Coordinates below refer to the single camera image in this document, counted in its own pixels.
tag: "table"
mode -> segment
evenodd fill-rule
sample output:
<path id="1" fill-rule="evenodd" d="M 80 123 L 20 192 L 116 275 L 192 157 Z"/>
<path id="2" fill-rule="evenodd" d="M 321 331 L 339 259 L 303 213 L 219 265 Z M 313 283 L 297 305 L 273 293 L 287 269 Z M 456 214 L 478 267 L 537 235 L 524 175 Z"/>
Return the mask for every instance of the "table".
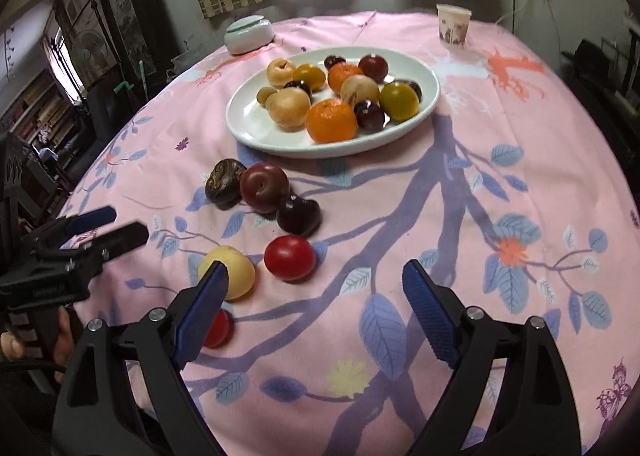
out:
<path id="1" fill-rule="evenodd" d="M 499 320 L 546 319 L 586 446 L 638 378 L 640 221 L 606 142 L 514 36 L 473 22 L 466 50 L 451 51 L 437 27 L 427 14 L 293 19 L 274 25 L 276 41 L 258 51 L 232 58 L 221 49 L 122 129 L 65 208 L 111 204 L 116 225 L 141 220 L 151 231 L 145 248 L 92 282 L 91 299 L 78 304 L 84 321 L 132 322 L 166 306 L 219 244 L 250 255 L 255 289 L 226 305 L 233 338 L 183 373 L 232 456 L 404 454 L 450 376 L 402 294 L 411 258 L 465 305 Z M 428 62 L 443 88 L 433 117 L 383 149 L 334 160 L 267 158 L 232 139 L 226 102 L 250 75 L 279 56 L 349 44 Z M 265 270 L 262 252 L 281 233 L 274 222 L 207 203 L 204 181 L 228 157 L 276 163 L 320 203 L 311 239 L 319 267 L 308 282 Z M 492 371 L 468 444 L 484 436 L 502 369 Z M 129 374 L 149 409 L 139 367 Z"/>

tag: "bookshelf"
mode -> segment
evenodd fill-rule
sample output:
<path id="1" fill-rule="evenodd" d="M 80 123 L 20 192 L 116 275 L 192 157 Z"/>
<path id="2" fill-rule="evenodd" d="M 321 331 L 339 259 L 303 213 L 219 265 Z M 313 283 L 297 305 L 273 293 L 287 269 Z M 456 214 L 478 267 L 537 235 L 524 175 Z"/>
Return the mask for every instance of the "bookshelf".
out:
<path id="1" fill-rule="evenodd" d="M 58 89 L 48 70 L 43 70 L 14 100 L 0 119 L 2 131 L 14 132 L 36 148 L 50 147 L 58 152 L 74 128 L 74 109 Z"/>

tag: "paper cup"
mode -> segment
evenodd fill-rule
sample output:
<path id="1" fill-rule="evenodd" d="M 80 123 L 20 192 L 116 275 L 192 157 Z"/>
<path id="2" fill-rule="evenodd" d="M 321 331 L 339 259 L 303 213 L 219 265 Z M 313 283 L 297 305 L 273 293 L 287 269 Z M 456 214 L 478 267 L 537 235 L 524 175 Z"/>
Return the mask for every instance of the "paper cup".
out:
<path id="1" fill-rule="evenodd" d="M 451 4 L 437 4 L 440 40 L 450 46 L 462 46 L 469 30 L 471 10 Z"/>

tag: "white oval plate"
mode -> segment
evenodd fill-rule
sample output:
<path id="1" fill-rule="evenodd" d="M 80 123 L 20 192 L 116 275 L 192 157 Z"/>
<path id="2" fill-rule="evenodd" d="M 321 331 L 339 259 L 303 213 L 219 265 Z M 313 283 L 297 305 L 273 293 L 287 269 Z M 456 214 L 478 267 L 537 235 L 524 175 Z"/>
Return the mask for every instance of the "white oval plate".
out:
<path id="1" fill-rule="evenodd" d="M 361 46 L 341 46 L 307 51 L 289 57 L 296 65 L 316 64 L 323 71 L 324 59 L 328 55 L 341 55 L 348 62 L 357 64 L 365 55 L 375 53 L 382 55 L 389 64 L 387 82 L 396 79 L 411 79 L 416 81 L 422 89 L 422 102 L 418 114 L 401 124 L 388 122 L 385 128 L 376 133 L 358 131 L 353 140 L 334 144 L 316 144 L 306 132 L 283 131 L 271 119 L 267 110 L 255 100 L 260 88 L 269 86 L 266 68 L 238 88 L 226 106 L 226 126 L 231 134 L 246 146 L 253 147 L 275 156 L 289 158 L 333 158 L 347 156 L 366 150 L 384 146 L 389 142 L 404 136 L 424 121 L 435 109 L 440 97 L 440 83 L 434 71 L 424 62 L 399 51 Z M 312 103 L 335 97 L 334 93 L 325 86 L 324 90 L 314 93 Z"/>

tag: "container lid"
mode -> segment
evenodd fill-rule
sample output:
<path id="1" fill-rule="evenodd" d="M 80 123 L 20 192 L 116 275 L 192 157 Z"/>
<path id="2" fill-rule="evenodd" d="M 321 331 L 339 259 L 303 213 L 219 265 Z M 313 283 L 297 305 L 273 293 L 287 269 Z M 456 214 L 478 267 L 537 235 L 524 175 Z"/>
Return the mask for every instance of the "container lid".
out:
<path id="1" fill-rule="evenodd" d="M 231 23 L 226 29 L 226 33 L 237 32 L 238 30 L 244 30 L 245 28 L 248 28 L 250 26 L 255 26 L 263 19 L 264 16 L 258 15 L 243 17 L 242 19 L 238 19 L 236 22 Z"/>

